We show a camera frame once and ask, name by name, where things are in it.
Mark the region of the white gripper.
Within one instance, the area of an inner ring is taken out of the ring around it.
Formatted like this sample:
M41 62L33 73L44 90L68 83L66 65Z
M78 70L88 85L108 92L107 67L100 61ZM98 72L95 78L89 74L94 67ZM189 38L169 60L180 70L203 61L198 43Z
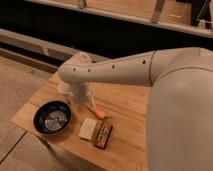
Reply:
M88 83L75 83L70 85L70 100L73 107L86 105L92 111L96 111L92 91Z

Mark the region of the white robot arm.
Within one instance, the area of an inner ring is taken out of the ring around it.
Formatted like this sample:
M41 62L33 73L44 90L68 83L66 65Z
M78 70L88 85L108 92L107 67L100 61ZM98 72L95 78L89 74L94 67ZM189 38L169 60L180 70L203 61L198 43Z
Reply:
M149 86L148 171L213 171L213 51L166 49L98 63L79 52L58 74L74 98L90 82Z

